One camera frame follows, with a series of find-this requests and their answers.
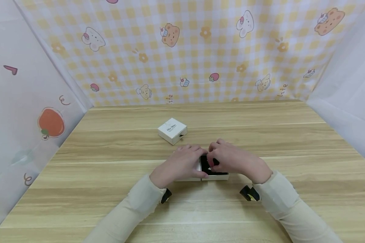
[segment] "wood grain surface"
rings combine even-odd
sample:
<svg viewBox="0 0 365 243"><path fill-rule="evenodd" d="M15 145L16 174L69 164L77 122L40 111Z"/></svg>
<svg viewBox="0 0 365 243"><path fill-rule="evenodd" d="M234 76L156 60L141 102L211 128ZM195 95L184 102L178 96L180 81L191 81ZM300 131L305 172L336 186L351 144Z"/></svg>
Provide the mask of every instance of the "wood grain surface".
<svg viewBox="0 0 365 243"><path fill-rule="evenodd" d="M157 135L169 118L188 126L175 146ZM0 243L82 242L145 173L177 146L223 138L284 174L344 242L365 243L365 159L302 102L93 108L0 226ZM290 242L251 182L175 182L128 242Z"/></svg>

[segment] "bear face print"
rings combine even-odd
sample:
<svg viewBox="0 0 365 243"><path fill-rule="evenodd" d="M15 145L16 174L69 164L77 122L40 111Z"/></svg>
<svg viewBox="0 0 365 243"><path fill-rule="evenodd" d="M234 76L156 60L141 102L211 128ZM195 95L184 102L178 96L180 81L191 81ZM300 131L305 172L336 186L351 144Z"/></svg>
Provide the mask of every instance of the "bear face print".
<svg viewBox="0 0 365 243"><path fill-rule="evenodd" d="M171 48L177 43L180 36L180 29L170 23L167 23L165 28L161 29L162 43L167 44Z"/></svg>
<svg viewBox="0 0 365 243"><path fill-rule="evenodd" d="M237 30L239 31L239 37L244 38L247 33L253 31L254 20L249 10L246 10L243 16L237 22Z"/></svg>
<svg viewBox="0 0 365 243"><path fill-rule="evenodd" d="M151 98L151 89L149 89L149 85L147 84L144 84L141 88L137 88L136 92L137 94L140 94L145 100Z"/></svg>
<svg viewBox="0 0 365 243"><path fill-rule="evenodd" d="M332 31L344 17L345 12L339 11L338 8L332 8L328 13L322 13L314 30L320 36L324 36Z"/></svg>
<svg viewBox="0 0 365 243"><path fill-rule="evenodd" d="M256 82L258 91L261 92L262 90L266 90L267 88L269 88L270 83L270 74L268 74L264 77L264 79L260 79Z"/></svg>
<svg viewBox="0 0 365 243"><path fill-rule="evenodd" d="M83 43L89 45L92 51L98 51L100 47L105 46L105 41L101 35L94 29L87 27L82 35Z"/></svg>

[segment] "yellow plaid fabric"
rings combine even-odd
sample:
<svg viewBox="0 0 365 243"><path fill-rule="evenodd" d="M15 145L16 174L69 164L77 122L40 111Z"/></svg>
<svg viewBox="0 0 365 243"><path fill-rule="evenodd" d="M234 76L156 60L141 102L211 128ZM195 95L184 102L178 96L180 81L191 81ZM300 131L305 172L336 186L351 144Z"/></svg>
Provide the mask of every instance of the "yellow plaid fabric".
<svg viewBox="0 0 365 243"><path fill-rule="evenodd" d="M95 106L306 100L365 0L17 0Z"/></svg>

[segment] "long sleeve shirt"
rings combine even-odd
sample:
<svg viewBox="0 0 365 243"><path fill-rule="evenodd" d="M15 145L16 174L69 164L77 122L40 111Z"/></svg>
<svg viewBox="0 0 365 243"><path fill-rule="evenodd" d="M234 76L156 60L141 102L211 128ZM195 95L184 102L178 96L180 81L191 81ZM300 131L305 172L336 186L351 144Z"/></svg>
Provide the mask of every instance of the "long sleeve shirt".
<svg viewBox="0 0 365 243"><path fill-rule="evenodd" d="M254 184L254 188L266 211L283 225L293 243L342 243L280 172L274 171L267 182ZM83 243L124 243L134 228L154 212L165 191L145 175Z"/></svg>

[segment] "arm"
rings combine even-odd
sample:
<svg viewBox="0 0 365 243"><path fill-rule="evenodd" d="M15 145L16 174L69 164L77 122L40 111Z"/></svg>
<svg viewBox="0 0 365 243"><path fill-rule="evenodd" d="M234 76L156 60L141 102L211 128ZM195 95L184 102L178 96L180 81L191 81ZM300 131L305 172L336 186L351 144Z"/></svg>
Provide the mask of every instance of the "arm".
<svg viewBox="0 0 365 243"><path fill-rule="evenodd" d="M341 243L333 230L300 199L292 184L274 171L263 184L254 184L267 212L278 220L293 243Z"/></svg>
<svg viewBox="0 0 365 243"><path fill-rule="evenodd" d="M153 213L166 189L159 189L145 175L92 230L83 243L123 243L134 228Z"/></svg>
<svg viewBox="0 0 365 243"><path fill-rule="evenodd" d="M273 172L261 158L218 139L207 155L212 171L234 172L248 177L267 212L278 220L293 243L341 243L331 228L300 199L292 184ZM214 166L213 159L220 164Z"/></svg>
<svg viewBox="0 0 365 243"><path fill-rule="evenodd" d="M169 183L189 177L208 177L205 172L194 169L196 161L206 153L198 145L179 147L150 176L142 177L83 243L124 243L134 228L154 212Z"/></svg>

